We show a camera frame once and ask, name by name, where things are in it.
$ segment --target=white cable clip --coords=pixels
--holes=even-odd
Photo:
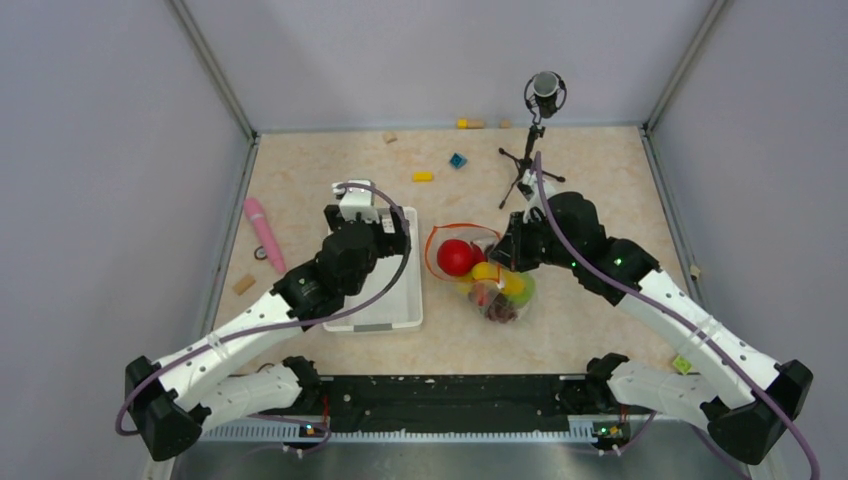
[[[221,343],[221,337],[219,337],[215,332],[211,332],[209,335],[206,335],[206,342],[209,344],[209,348],[218,355],[218,358],[220,358],[222,362],[229,358],[230,354],[227,351],[227,347]]]
[[[695,330],[692,330],[689,333],[689,336],[686,337],[686,340],[683,341],[681,345],[679,345],[675,350],[681,357],[686,358],[693,350],[700,350],[704,347],[704,344],[708,339],[712,339],[713,334],[715,334],[715,329],[717,328],[718,321],[713,322],[711,324],[711,320],[714,320],[712,315],[707,315],[700,323],[694,323]],[[704,337],[702,338],[699,333],[703,332]]]

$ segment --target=yellow block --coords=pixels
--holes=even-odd
[[[415,172],[412,174],[413,182],[432,182],[433,172]]]
[[[680,355],[674,357],[674,360],[671,362],[671,364],[674,366],[674,368],[677,369],[678,372],[682,373],[683,375],[688,374],[692,370],[692,364],[689,362],[689,360],[686,360]]]

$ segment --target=white plastic tray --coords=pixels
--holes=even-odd
[[[378,333],[415,331],[424,321],[424,301],[421,295],[421,248],[418,245],[418,212],[411,207],[403,207],[403,213],[409,220],[409,236],[412,239],[412,251],[409,263],[398,280],[383,298],[375,304],[349,317],[340,318],[324,324],[329,332],[336,333]],[[373,297],[389,282],[400,266],[400,255],[382,258],[377,261],[374,271],[368,275],[362,292],[355,297],[345,299],[344,309],[360,305]]]

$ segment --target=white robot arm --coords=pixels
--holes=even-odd
[[[570,269],[578,282],[615,308],[637,318],[698,368],[700,375],[661,372],[627,357],[609,354],[590,362],[588,381],[609,398],[598,404],[638,405],[706,430],[734,458],[758,464],[783,431],[784,423],[755,396],[740,374],[727,365],[711,343],[728,355],[754,385],[771,396],[794,419],[812,382],[812,373],[797,360],[780,364],[731,333],[677,285],[659,263],[634,242],[607,237],[595,206],[576,192],[556,194],[552,185],[527,171],[519,190],[528,201],[514,212],[501,242],[489,258],[514,271],[541,264]],[[557,237],[543,211],[544,189],[550,213],[571,247],[595,270],[634,293],[602,281],[578,262]],[[656,306],[650,305],[653,300]],[[665,313],[673,311],[695,331]]]
[[[197,342],[127,365],[125,409],[153,460],[185,451],[202,432],[230,420],[271,408],[309,408],[320,400],[320,378],[303,357],[253,375],[232,374],[269,347],[332,319],[345,296],[360,293],[379,258],[404,254],[400,275],[410,251],[405,219],[399,208],[375,208],[371,182],[351,182],[333,185],[339,204],[324,210],[332,233],[313,260],[288,271],[250,308]],[[122,416],[118,432],[135,433],[123,430]]]

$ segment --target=microphone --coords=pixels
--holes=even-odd
[[[533,98],[539,107],[539,116],[551,118],[565,103],[565,82],[554,72],[539,72],[533,76]],[[559,105],[557,94],[563,91],[563,101]]]

